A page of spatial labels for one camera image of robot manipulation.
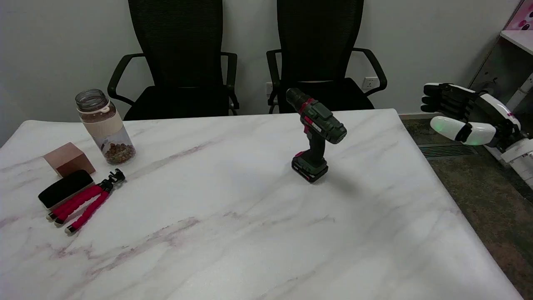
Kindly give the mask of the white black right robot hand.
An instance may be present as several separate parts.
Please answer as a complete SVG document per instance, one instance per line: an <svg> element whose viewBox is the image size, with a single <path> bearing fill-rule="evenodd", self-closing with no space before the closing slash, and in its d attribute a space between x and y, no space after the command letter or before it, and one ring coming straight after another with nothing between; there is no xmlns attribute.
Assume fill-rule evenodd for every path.
<svg viewBox="0 0 533 300"><path fill-rule="evenodd" d="M488 93L450 83L427 83L421 110L440 113L430 121L436 133L465 145L506 151L531 136L502 102Z"/></svg>

